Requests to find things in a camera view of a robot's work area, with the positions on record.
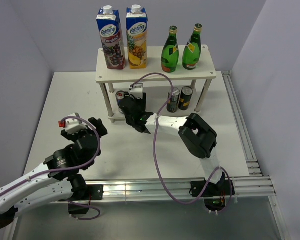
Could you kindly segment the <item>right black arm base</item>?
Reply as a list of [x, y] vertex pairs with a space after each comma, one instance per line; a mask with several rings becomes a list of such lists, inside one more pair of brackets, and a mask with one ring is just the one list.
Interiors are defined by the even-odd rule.
[[[206, 180], [191, 181], [189, 194], [193, 198], [198, 197], [206, 183]], [[229, 197], [229, 200], [231, 200], [235, 193], [233, 181], [222, 177], [218, 183], [209, 182], [200, 197], [204, 198], [204, 205], [209, 213], [218, 214], [227, 206], [226, 197]]]

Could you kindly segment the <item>dark can top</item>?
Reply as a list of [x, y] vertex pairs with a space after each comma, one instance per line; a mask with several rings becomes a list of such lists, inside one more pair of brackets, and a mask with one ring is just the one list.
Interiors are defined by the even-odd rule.
[[170, 113], [175, 113], [178, 110], [179, 98], [181, 91], [174, 87], [172, 91], [168, 92], [168, 103], [166, 105], [166, 110]]

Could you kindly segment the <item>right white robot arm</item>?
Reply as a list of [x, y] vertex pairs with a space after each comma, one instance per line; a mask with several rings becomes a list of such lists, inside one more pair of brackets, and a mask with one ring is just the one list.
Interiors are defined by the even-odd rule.
[[223, 188], [223, 171], [220, 169], [215, 147], [217, 133], [201, 116], [192, 113], [185, 117], [162, 116], [145, 111], [145, 99], [138, 99], [124, 92], [118, 101], [118, 107], [124, 114], [126, 123], [139, 133], [165, 133], [179, 136], [188, 151], [200, 159], [201, 166], [207, 177], [207, 191], [212, 195], [219, 194]]

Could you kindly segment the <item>green glass bottle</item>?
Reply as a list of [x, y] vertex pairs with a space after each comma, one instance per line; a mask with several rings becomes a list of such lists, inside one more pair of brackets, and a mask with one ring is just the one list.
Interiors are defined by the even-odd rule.
[[169, 36], [161, 53], [161, 67], [166, 73], [176, 70], [179, 61], [179, 47], [177, 42], [178, 28], [174, 25], [169, 28]]
[[201, 57], [201, 32], [202, 24], [196, 23], [193, 33], [187, 42], [182, 56], [182, 66], [186, 70], [194, 70]]

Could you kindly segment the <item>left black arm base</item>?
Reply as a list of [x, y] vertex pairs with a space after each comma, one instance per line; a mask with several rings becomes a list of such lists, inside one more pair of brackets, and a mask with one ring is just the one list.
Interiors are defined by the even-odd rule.
[[[103, 198], [104, 186], [102, 184], [87, 185], [85, 190], [75, 192], [70, 199], [67, 199], [68, 213], [71, 218], [80, 221], [95, 220], [101, 215], [101, 211], [92, 206], [92, 201], [100, 201]], [[90, 209], [97, 212], [93, 217], [82, 217], [86, 215]]]

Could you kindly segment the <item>dark can yellow label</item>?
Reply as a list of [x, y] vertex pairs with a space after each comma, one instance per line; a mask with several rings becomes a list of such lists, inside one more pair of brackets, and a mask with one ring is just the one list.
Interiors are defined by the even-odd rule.
[[186, 111], [189, 106], [193, 95], [193, 89], [190, 86], [184, 86], [180, 92], [180, 98], [178, 108], [182, 111]]

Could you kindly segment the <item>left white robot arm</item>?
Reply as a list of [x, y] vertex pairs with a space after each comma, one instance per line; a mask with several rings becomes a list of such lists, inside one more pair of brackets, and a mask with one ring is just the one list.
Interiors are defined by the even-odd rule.
[[101, 137], [108, 134], [101, 119], [84, 120], [77, 113], [59, 121], [61, 136], [71, 144], [55, 151], [34, 170], [0, 187], [0, 229], [26, 211], [57, 201], [74, 204], [88, 196], [80, 171], [101, 154]]

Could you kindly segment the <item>silver blue energy can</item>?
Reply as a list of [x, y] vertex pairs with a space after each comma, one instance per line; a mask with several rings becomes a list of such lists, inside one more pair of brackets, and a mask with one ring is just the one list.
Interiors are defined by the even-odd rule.
[[123, 90], [119, 90], [115, 94], [115, 99], [118, 105], [118, 111], [123, 114], [122, 109], [120, 108], [120, 102], [125, 98], [126, 92]]

